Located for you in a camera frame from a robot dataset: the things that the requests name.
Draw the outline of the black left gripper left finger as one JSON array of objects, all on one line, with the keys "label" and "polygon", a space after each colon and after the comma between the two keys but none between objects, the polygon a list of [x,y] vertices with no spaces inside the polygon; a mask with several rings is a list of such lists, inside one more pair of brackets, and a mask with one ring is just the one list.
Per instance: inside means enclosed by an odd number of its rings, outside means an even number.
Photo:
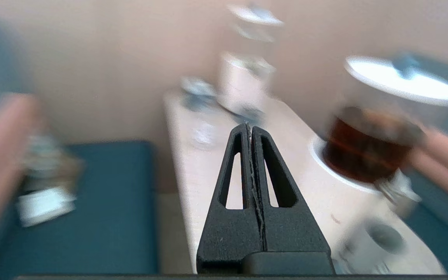
[{"label": "black left gripper left finger", "polygon": [[[248,124],[239,124],[230,132],[197,249],[198,273],[239,273],[247,255],[263,250],[250,137]],[[242,209],[228,209],[236,155],[240,156]]]}]

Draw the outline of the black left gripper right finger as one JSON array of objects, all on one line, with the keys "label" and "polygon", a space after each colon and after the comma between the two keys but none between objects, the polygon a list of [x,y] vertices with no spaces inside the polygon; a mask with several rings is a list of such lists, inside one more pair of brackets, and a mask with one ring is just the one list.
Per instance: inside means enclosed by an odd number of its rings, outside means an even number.
[{"label": "black left gripper right finger", "polygon": [[330,253],[313,213],[270,133],[251,131],[259,235],[267,252]]}]

